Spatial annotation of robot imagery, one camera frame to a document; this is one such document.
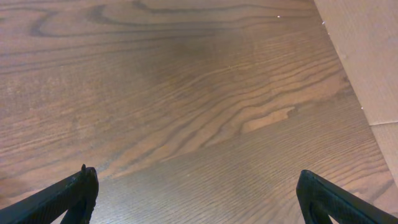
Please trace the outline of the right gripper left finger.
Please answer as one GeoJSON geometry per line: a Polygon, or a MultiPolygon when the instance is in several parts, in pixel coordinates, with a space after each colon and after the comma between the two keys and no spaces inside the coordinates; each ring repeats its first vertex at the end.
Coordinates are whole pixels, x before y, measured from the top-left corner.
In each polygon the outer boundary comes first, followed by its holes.
{"type": "Polygon", "coordinates": [[[52,223],[64,215],[62,223],[86,224],[98,192],[95,168],[83,165],[81,171],[1,209],[1,223],[52,223]]]}

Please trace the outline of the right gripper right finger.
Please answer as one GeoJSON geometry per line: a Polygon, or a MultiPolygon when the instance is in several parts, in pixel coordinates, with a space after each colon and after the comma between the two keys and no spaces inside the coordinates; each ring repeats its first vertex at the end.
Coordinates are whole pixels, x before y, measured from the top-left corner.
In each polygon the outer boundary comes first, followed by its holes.
{"type": "Polygon", "coordinates": [[[397,223],[397,218],[310,170],[302,170],[296,194],[306,224],[397,223]]]}

